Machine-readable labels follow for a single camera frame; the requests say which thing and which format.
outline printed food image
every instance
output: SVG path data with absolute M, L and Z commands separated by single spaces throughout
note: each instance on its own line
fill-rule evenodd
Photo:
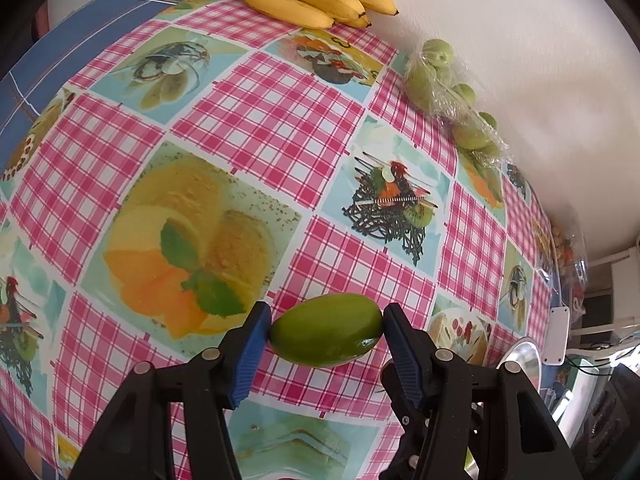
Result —
M 471 191 L 492 210 L 501 210 L 500 218 L 504 218 L 504 200 L 500 186 L 500 173 L 495 168 L 486 167 L 471 152 L 458 149 L 460 162 L 466 173 Z
M 58 433 L 56 439 L 58 441 L 58 467 L 65 478 L 68 478 L 76 460 L 78 460 L 80 451 L 61 434 Z
M 368 117 L 322 209 L 369 243 L 432 275 L 450 179 L 391 127 Z
M 430 192 L 420 182 L 409 180 L 402 162 L 386 164 L 368 153 L 363 155 L 365 158 L 355 159 L 359 186 L 353 203 L 342 211 L 359 233 L 385 242 L 401 240 L 415 265 L 422 256 L 424 229 L 438 206 L 428 200 Z
M 244 480 L 354 480 L 379 428 L 362 418 L 300 415 L 246 399 L 228 422 Z
M 188 335 L 222 338 L 264 294 L 299 220 L 231 174 L 165 144 L 113 219 L 83 286 L 116 311 L 121 304 L 138 314 L 133 323 L 174 346 Z M 101 269 L 108 279 L 98 278 Z M 186 342 L 193 351 L 197 344 Z
M 515 164 L 507 163 L 507 177 L 509 178 L 509 182 L 511 182 L 518 190 L 518 193 L 522 197 L 522 199 L 526 203 L 529 203 L 529 186 L 526 179 L 524 178 L 524 176 L 522 176 L 522 173 L 520 173 L 520 170 Z
M 47 413 L 52 348 L 65 292 L 5 220 L 0 227 L 0 365 Z
M 533 269 L 508 240 L 503 273 L 498 321 L 524 336 L 533 287 Z
M 2 171 L 0 174 L 0 187 L 7 197 L 13 192 L 13 180 L 16 174 L 22 171 L 22 168 L 25 167 L 33 153 L 38 149 L 42 139 L 49 133 L 60 114 L 69 106 L 75 96 L 71 90 L 61 88 L 31 125 L 26 136 L 18 142 L 17 146 L 11 147 L 0 144 L 0 153 L 11 153 L 7 160 L 4 160 L 0 155 L 0 171 Z
M 367 96 L 382 69 L 372 57 L 322 30 L 304 28 L 278 40 L 267 51 L 342 88 L 359 101 Z
M 160 20 L 175 20 L 192 10 L 199 9 L 202 6 L 219 1 L 221 0 L 183 0 L 173 4 L 171 7 L 167 7 L 165 10 L 160 12 L 156 18 L 159 18 Z
M 167 27 L 92 86 L 104 97 L 166 123 L 246 50 Z
M 473 312 L 438 295 L 427 332 L 438 348 L 448 348 L 469 364 L 482 365 L 491 328 Z
M 531 219 L 531 229 L 533 239 L 536 241 L 536 269 L 546 282 L 551 277 L 553 269 L 553 256 L 551 255 L 551 244 L 549 238 L 542 232 L 542 229 L 533 218 Z

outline table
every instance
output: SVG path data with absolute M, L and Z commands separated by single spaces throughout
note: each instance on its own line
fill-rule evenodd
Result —
M 135 363 L 214 346 L 257 298 L 398 301 L 475 364 L 542 345 L 548 219 L 515 166 L 483 178 L 410 105 L 405 62 L 241 0 L 94 0 L 23 57 L 0 86 L 0 406 L 30 456 L 67 475 Z M 433 217 L 367 203 L 427 191 Z M 377 478 L 402 434 L 388 358 L 267 348 L 228 418 L 244 478 Z M 180 407 L 174 455 L 188 478 Z

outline plastic bag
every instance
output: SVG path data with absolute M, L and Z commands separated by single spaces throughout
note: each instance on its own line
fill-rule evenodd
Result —
M 487 168 L 499 168 L 511 160 L 509 147 L 497 133 L 494 117 L 474 108 L 477 97 L 469 82 L 480 88 L 443 40 L 425 41 L 410 56 L 404 73 L 404 90 L 414 105 L 449 123 L 456 146 L 468 158 Z
M 571 308 L 571 322 L 585 313 L 587 251 L 577 214 L 571 208 L 551 219 L 551 234 L 558 261 L 562 302 Z

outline green fruit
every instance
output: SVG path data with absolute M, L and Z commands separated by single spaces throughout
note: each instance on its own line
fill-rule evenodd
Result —
M 490 142 L 487 146 L 478 150 L 478 153 L 481 156 L 485 156 L 488 158 L 499 158 L 502 155 L 500 153 L 500 148 L 498 148 L 498 146 L 496 146 L 493 142 Z
M 33 361 L 38 351 L 38 341 L 27 334 L 25 331 L 14 337 L 14 346 L 18 351 L 18 355 L 27 362 Z
M 480 115 L 481 119 L 477 117 L 470 118 L 472 124 L 456 124 L 451 129 L 453 139 L 460 148 L 472 151 L 482 150 L 494 143 L 488 132 L 487 125 L 496 130 L 498 124 L 487 112 L 480 112 L 478 115 Z
M 452 90 L 460 97 L 462 97 L 464 102 L 469 106 L 473 106 L 474 104 L 476 104 L 476 93 L 474 92 L 474 89 L 471 88 L 471 86 L 469 86 L 468 84 L 457 84 L 452 88 Z
M 430 224 L 433 218 L 433 207 L 417 203 L 402 211 L 402 214 L 409 221 L 409 224 L 421 229 Z
M 407 72 L 404 87 L 409 99 L 424 111 L 431 110 L 433 103 L 433 89 L 431 81 L 436 79 L 436 71 L 433 66 L 418 62 Z
M 465 150 L 480 150 L 491 143 L 491 137 L 486 133 L 467 124 L 455 124 L 451 132 L 456 144 Z
M 448 66 L 437 66 L 436 78 L 443 86 L 449 88 L 453 82 L 453 71 Z
M 271 326 L 273 351 L 292 363 L 329 368 L 366 354 L 382 336 L 382 313 L 361 294 L 325 294 L 287 310 Z
M 495 121 L 494 116 L 488 114 L 487 112 L 480 112 L 478 115 L 482 117 L 484 119 L 484 122 L 486 122 L 494 130 L 498 129 L 498 123 Z
M 453 49 L 444 40 L 429 40 L 422 46 L 422 55 L 433 66 L 447 66 L 453 61 Z

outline mango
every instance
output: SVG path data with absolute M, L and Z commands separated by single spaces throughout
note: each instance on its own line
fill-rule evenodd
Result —
M 273 351 L 295 364 L 331 368 L 371 350 L 382 336 L 382 313 L 361 294 L 325 294 L 287 310 L 271 326 Z

